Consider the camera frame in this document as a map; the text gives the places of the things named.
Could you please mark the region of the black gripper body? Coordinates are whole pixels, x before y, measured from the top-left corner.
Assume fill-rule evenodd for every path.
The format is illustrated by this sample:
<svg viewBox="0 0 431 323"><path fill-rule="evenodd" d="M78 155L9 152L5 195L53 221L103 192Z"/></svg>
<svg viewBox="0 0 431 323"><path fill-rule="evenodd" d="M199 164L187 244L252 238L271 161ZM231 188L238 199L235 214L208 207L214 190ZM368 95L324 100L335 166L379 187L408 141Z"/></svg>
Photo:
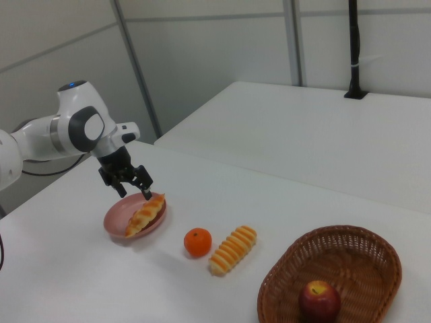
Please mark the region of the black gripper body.
<svg viewBox="0 0 431 323"><path fill-rule="evenodd" d="M97 160L101 165L99 173L103 176L126 176L133 173L134 167L131 165L131 156L126 147L121 147L104 157L98 157Z"/></svg>

